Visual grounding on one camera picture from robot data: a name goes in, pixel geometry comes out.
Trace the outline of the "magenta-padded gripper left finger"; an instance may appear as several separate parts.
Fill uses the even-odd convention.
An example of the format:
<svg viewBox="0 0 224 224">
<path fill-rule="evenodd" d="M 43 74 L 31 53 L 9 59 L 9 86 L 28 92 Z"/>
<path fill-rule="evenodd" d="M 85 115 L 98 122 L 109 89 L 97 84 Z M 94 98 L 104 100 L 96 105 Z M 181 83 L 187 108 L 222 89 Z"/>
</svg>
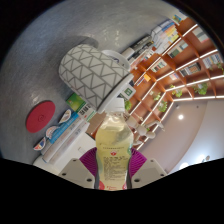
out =
<svg viewBox="0 0 224 224">
<path fill-rule="evenodd" d="M 80 158 L 72 158 L 59 173 L 59 177 L 84 188 L 97 189 L 99 175 L 96 151 L 97 148 L 94 147 Z"/>
</svg>

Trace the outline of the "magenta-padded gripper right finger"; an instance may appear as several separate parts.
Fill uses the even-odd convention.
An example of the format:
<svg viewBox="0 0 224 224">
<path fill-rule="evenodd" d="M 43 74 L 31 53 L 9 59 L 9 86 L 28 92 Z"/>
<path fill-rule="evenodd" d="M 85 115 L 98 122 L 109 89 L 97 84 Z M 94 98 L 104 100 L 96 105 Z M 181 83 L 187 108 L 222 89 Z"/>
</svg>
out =
<svg viewBox="0 0 224 224">
<path fill-rule="evenodd" d="M 167 173 L 154 159 L 147 159 L 138 150 L 131 149 L 128 165 L 128 188 L 136 189 L 165 177 Z"/>
</svg>

